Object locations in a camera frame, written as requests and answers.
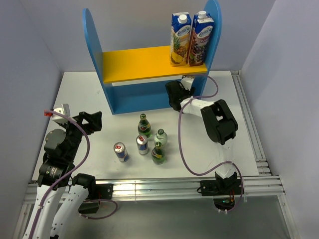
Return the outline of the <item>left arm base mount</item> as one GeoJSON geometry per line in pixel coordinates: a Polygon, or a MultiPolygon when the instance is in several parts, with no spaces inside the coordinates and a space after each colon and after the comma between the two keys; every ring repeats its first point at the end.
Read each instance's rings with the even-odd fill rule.
{"type": "MultiPolygon", "coordinates": [[[[95,191],[91,196],[88,196],[88,199],[105,199],[110,200],[113,193],[113,184],[97,184],[95,191]]],[[[95,214],[100,208],[101,202],[87,202],[82,203],[78,209],[80,214],[95,214]]]]}

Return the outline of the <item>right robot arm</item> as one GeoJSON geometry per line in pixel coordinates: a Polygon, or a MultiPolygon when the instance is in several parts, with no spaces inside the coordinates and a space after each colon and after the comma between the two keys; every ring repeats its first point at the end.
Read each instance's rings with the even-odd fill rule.
{"type": "Polygon", "coordinates": [[[205,176],[215,172],[216,191],[227,194],[235,185],[239,172],[231,160],[230,148],[236,136],[238,123],[224,100],[208,102],[193,95],[194,87],[187,89],[180,81],[171,81],[165,85],[169,105],[177,112],[177,138],[182,162],[186,169],[195,176],[205,176]],[[181,145],[182,114],[198,116],[203,120],[206,133],[211,141],[221,145],[219,163],[204,173],[196,173],[187,165],[181,145]]]}

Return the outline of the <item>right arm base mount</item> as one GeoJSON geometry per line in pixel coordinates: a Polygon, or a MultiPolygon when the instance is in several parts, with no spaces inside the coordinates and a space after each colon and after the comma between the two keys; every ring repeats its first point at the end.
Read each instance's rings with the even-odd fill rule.
{"type": "Polygon", "coordinates": [[[234,172],[225,179],[216,173],[214,180],[200,181],[200,187],[196,191],[204,197],[222,196],[213,199],[215,207],[219,210],[231,210],[235,207],[235,196],[241,195],[242,189],[241,180],[237,177],[237,172],[234,172]]]}

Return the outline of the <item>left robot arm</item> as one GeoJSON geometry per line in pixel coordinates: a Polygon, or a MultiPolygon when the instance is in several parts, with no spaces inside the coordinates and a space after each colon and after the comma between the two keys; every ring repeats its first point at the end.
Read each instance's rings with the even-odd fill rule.
{"type": "Polygon", "coordinates": [[[89,114],[80,112],[71,118],[58,111],[45,110],[45,116],[59,116],[63,119],[60,129],[49,132],[45,139],[43,164],[39,169],[35,205],[23,237],[25,239],[47,239],[54,220],[54,210],[67,188],[71,174],[79,168],[74,159],[82,141],[88,136],[101,131],[102,112],[89,114]]]}

